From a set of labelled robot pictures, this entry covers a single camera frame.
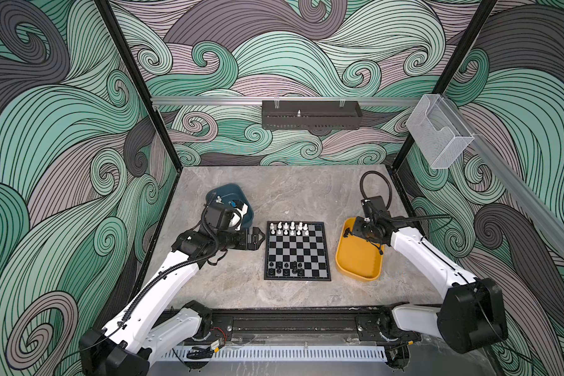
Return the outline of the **black white chessboard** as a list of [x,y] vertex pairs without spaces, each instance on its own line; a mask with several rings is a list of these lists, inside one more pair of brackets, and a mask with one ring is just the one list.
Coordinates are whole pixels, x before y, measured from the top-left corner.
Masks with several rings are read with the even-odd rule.
[[[264,278],[266,280],[315,280],[330,281],[332,274],[327,251],[327,239],[323,222],[317,223],[318,231],[309,236],[266,235]],[[305,277],[269,278],[266,269],[269,262],[298,262],[304,264]]]

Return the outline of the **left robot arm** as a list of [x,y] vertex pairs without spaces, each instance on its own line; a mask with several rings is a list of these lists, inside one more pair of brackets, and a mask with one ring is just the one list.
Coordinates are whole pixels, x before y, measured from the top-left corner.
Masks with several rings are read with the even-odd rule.
[[225,334],[212,329],[212,310],[199,302],[186,304],[161,321],[181,288],[220,250],[258,250],[266,235],[257,227],[220,231],[187,230],[176,238],[172,250],[149,282],[102,329],[89,329],[79,341],[85,375],[146,375],[150,367],[178,344],[197,339],[214,353]]

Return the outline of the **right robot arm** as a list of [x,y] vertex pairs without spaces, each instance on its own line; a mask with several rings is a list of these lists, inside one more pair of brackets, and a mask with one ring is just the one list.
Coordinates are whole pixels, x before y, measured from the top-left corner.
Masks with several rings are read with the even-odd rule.
[[442,299],[440,306],[405,303],[393,307],[394,327],[441,338],[460,354],[508,338],[503,292],[494,280],[477,277],[450,260],[410,225],[410,218],[390,216],[382,197],[365,198],[361,206],[363,215],[357,217],[349,234],[399,252]]

